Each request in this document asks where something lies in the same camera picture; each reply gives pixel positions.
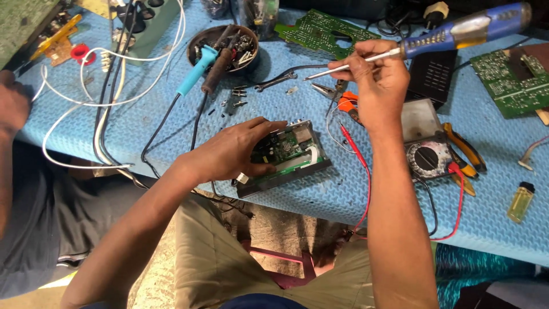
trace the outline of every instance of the hand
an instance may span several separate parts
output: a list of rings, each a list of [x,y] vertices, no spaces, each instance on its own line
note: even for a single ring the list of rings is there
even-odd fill
[[[192,165],[199,183],[233,179],[240,173],[246,176],[274,173],[276,168],[272,164],[252,164],[251,151],[259,140],[287,124],[286,121],[270,122],[263,117],[248,120],[221,130],[195,150],[182,154],[178,161]]]
[[[30,112],[30,100],[23,85],[8,70],[0,71],[0,131],[14,137],[23,128]]]
[[[357,83],[358,114],[370,137],[387,133],[402,135],[400,117],[410,81],[404,62],[395,58],[370,63],[364,60],[396,47],[397,43],[389,40],[358,42],[352,55],[328,64],[329,69],[349,65],[350,71],[336,72],[332,77]]]

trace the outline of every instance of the blue screwdriver handle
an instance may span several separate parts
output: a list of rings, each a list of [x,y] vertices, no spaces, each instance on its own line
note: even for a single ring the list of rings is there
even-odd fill
[[[185,96],[189,93],[194,84],[197,83],[198,79],[206,72],[206,69],[215,62],[218,52],[211,48],[208,45],[204,45],[201,49],[202,58],[200,61],[193,67],[191,72],[187,74],[187,77],[181,82],[179,87],[177,87],[177,92],[181,96]]]
[[[420,37],[406,38],[400,53],[406,59],[427,52],[474,46],[523,31],[530,24],[532,8],[519,2],[501,5],[445,23]]]

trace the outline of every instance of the metal bowl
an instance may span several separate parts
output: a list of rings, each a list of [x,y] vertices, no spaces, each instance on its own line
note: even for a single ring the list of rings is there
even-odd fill
[[[197,53],[194,49],[194,46],[196,46],[201,40],[204,40],[204,39],[208,42],[217,40],[221,36],[221,34],[223,33],[226,27],[227,25],[223,25],[223,26],[217,26],[217,27],[206,29],[202,32],[199,32],[197,35],[194,36],[194,38],[191,39],[191,41],[189,42],[189,45],[187,46],[187,59],[189,60],[192,66],[195,65],[195,61],[197,59]],[[259,64],[259,59],[260,59],[259,40],[257,39],[257,36],[250,29],[243,26],[239,26],[239,25],[234,25],[232,33],[230,33],[229,35],[231,36],[237,33],[238,30],[240,30],[241,35],[249,35],[252,38],[252,41],[255,46],[255,51],[252,54],[252,59],[246,62],[242,67],[238,69],[226,71],[227,74],[232,76],[243,76],[243,75],[250,74],[257,68],[257,65]]]

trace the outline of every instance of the person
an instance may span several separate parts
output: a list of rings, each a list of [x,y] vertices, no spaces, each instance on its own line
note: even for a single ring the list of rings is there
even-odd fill
[[[120,174],[76,180],[38,147],[14,141],[30,100],[7,70],[0,71],[0,111],[0,299],[6,299],[74,272],[145,190]]]
[[[258,117],[180,155],[86,259],[61,307],[124,308],[175,214],[176,308],[438,308],[427,226],[403,147],[400,115],[409,75],[402,60],[363,58],[394,47],[393,41],[359,42],[351,56],[329,64],[350,66],[332,77],[357,83],[360,119],[373,150],[368,239],[343,245],[333,269],[307,285],[280,289],[225,230],[219,211],[189,195],[201,183],[275,169],[250,163],[251,150],[287,124]]]

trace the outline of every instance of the orange pliers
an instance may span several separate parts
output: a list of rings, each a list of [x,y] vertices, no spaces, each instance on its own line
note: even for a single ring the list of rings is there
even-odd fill
[[[334,95],[337,92],[334,88],[322,86],[315,82],[313,82],[311,86],[330,100],[334,99]],[[358,108],[356,107],[358,96],[356,94],[351,91],[345,91],[342,94],[336,95],[334,100],[337,101],[338,108],[341,111],[349,114],[354,121],[364,126],[358,117]]]

